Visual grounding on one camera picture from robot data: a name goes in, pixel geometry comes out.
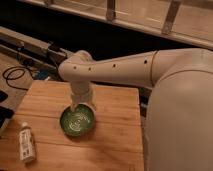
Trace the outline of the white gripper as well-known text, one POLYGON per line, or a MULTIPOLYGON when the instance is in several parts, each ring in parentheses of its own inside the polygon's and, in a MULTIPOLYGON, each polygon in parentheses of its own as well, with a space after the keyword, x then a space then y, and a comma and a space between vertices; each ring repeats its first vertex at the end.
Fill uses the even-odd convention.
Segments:
POLYGON ((87 103, 93 111, 96 111, 96 106, 92 102, 93 90, 89 82, 71 82, 70 86, 72 91, 71 98, 73 101, 70 106, 71 112, 75 112, 79 103, 87 103))

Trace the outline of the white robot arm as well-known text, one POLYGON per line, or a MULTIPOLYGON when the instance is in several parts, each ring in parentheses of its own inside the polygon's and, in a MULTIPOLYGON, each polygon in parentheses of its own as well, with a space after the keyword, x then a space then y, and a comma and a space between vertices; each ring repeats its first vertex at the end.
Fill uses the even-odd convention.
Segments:
POLYGON ((157 50, 96 61, 80 50, 59 66, 72 104, 89 103, 92 82, 151 90, 144 130, 146 171, 213 171, 213 51, 157 50))

